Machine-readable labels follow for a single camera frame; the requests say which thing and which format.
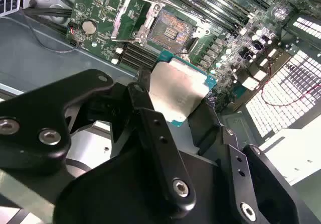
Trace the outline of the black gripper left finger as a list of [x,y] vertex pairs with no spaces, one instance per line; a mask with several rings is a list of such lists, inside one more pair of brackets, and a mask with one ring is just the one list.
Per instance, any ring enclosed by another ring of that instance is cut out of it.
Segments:
[[142,82],[124,86],[90,69],[1,103],[1,170],[56,207],[75,179],[66,171],[73,134],[111,124],[115,157],[139,147],[170,214],[187,214],[196,194],[163,114]]

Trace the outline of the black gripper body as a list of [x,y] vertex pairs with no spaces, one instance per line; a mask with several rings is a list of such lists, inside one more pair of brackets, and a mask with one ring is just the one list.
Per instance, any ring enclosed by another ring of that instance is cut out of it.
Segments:
[[181,219],[160,195],[143,151],[135,147],[72,181],[56,202],[54,223],[235,223],[216,164],[181,152],[196,191]]

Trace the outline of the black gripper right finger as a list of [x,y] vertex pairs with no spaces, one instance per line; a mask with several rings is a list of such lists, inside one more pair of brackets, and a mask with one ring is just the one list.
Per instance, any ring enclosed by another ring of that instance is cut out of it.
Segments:
[[210,167],[194,166],[197,201],[216,223],[299,223],[293,188],[254,145],[238,145],[233,131],[222,125],[206,100],[188,117],[197,155]]

